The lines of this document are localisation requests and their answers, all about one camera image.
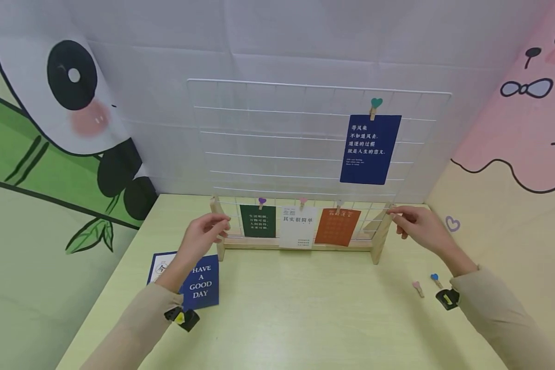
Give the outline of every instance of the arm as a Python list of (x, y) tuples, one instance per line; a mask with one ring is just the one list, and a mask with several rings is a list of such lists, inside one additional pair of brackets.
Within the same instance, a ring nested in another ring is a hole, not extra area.
[(508, 369), (555, 369), (555, 349), (522, 304), (503, 281), (477, 267), (432, 211), (397, 207), (389, 213), (402, 238), (409, 235), (444, 261), (460, 293), (459, 307)]
[(156, 283), (142, 289), (113, 329), (82, 365), (82, 370), (133, 370), (162, 338), (170, 322), (164, 313), (183, 303), (175, 292), (218, 236), (226, 237), (229, 217), (207, 214), (190, 223), (175, 258)]

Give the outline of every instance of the wristwatch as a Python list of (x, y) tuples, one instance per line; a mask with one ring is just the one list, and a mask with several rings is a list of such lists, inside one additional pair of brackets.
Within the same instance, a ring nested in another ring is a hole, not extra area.
[(175, 322), (179, 324), (180, 327), (190, 332), (192, 328), (199, 321), (199, 315), (195, 313), (192, 309), (183, 311), (183, 307), (177, 306), (173, 309), (169, 309), (164, 313), (164, 318), (170, 322)]
[(449, 311), (450, 309), (459, 307), (460, 293), (454, 289), (442, 289), (437, 292), (436, 299), (440, 301), (446, 311)]

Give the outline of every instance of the wire grid panel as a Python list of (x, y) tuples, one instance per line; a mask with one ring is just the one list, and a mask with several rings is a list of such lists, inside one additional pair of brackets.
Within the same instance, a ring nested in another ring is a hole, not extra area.
[[(222, 205), (224, 213), (232, 218), (230, 237), (245, 237), (243, 231), (243, 221), (242, 215), (240, 213), (240, 205), (258, 205), (257, 198), (241, 198), (235, 196), (220, 196), (219, 203)], [(270, 206), (276, 207), (276, 212), (278, 215), (281, 214), (281, 207), (283, 206), (300, 206), (300, 201), (297, 199), (282, 199), (273, 198), (267, 199), (267, 202), (263, 207)], [(321, 217), (323, 209), (334, 209), (337, 207), (334, 201), (319, 201), (319, 200), (309, 200), (306, 202), (305, 206), (317, 207), (318, 216)], [(386, 210), (385, 203), (374, 203), (374, 202), (345, 202), (342, 209), (356, 210), (360, 211), (360, 218), (358, 223), (356, 223), (356, 228), (352, 235), (353, 241), (366, 241), (370, 240), (372, 233), (374, 233), (378, 228), (379, 223), (376, 223), (374, 230), (364, 230), (368, 223), (374, 221), (374, 218), (378, 216), (383, 210)], [(280, 235), (281, 229), (281, 217), (276, 217), (276, 237)], [(315, 233), (318, 230), (319, 222), (316, 223)]]
[[(189, 79), (218, 195), (391, 202), (444, 112), (448, 92)], [(402, 116), (386, 183), (340, 183), (350, 114)]]

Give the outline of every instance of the beige sleeve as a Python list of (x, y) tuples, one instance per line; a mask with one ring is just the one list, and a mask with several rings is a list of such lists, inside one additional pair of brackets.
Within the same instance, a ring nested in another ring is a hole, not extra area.
[(450, 280), (459, 307), (510, 370), (555, 370), (555, 348), (503, 281), (481, 268)]
[(164, 313), (182, 303), (182, 295), (149, 284), (134, 297), (80, 369), (137, 369), (170, 325)]

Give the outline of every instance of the wooden stand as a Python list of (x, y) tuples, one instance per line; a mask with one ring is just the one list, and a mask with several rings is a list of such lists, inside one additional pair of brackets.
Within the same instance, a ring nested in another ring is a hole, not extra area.
[[(386, 235), (388, 234), (389, 226), (391, 225), (391, 216), (386, 214), (386, 210), (391, 206), (390, 203), (382, 212), (377, 215), (366, 227), (363, 232), (367, 234), (366, 240), (352, 240), (348, 247), (331, 245), (331, 244), (313, 244), (310, 250), (341, 250), (344, 252), (370, 252), (372, 263), (378, 265), (380, 255), (385, 246)], [(210, 199), (210, 209), (212, 213), (222, 213), (222, 206), (220, 205), (218, 196), (214, 195)], [(243, 237), (240, 234), (228, 232), (228, 238), (218, 243), (218, 260), (224, 260), (224, 251), (226, 249), (262, 249), (272, 250), (279, 248), (279, 241), (277, 238), (256, 238), (256, 237)]]
[[(220, 204), (220, 201), (218, 199), (218, 195), (214, 195), (212, 196), (212, 199), (210, 199), (210, 210), (212, 210), (212, 213), (225, 214), (224, 210), (222, 209), (222, 205)], [(220, 239), (222, 239), (222, 242), (219, 242), (218, 244), (216, 244), (216, 247), (218, 248), (218, 261), (223, 261), (224, 243), (226, 242), (226, 239), (222, 237), (220, 237)]]

